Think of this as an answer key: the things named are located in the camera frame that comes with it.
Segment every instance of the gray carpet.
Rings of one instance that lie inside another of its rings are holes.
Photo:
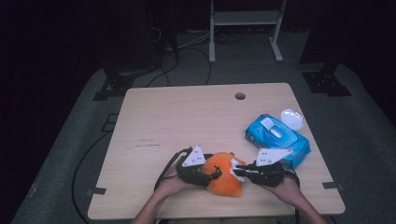
[[[358,76],[343,65],[338,66],[335,75],[352,96],[329,97],[309,90],[302,72],[317,71],[321,64],[299,64],[307,33],[280,34],[278,45],[285,60],[283,63],[275,61],[267,36],[244,35],[239,42],[217,44],[217,61],[211,64],[208,84],[289,83],[334,181],[344,188],[340,193],[346,211],[342,215],[326,217],[329,223],[394,223],[395,128],[363,88]],[[180,34],[177,40],[182,45],[194,38],[194,35]],[[193,47],[207,54],[207,43]],[[209,74],[205,55],[195,49],[183,49],[179,54],[177,67],[168,73],[170,85],[205,85]],[[163,69],[171,68],[175,62],[173,57],[164,57]],[[146,87],[161,72],[157,70],[138,77],[134,88]],[[103,70],[92,75],[13,223],[83,223],[71,193],[76,169],[76,205],[87,218],[90,189],[95,187],[111,138],[111,133],[106,133],[103,126],[110,118],[105,130],[114,127],[111,121],[117,116],[109,115],[119,113],[123,100],[122,97],[92,100],[105,79]],[[150,87],[166,85],[162,76]],[[284,224],[294,223],[293,217],[277,219]],[[129,223],[130,220],[89,222]]]

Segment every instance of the orange stuffed animal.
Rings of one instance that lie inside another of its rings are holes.
[[[211,175],[220,169],[222,174],[218,179],[214,179],[206,187],[209,191],[220,196],[238,197],[242,191],[243,177],[236,177],[233,174],[233,166],[246,165],[244,161],[237,159],[233,153],[218,152],[206,160],[200,168],[200,172]]]

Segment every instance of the blue wipes package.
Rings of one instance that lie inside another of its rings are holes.
[[[309,141],[290,129],[280,120],[264,114],[260,115],[246,130],[246,139],[257,148],[287,148],[293,151],[284,162],[296,168],[311,152]]]

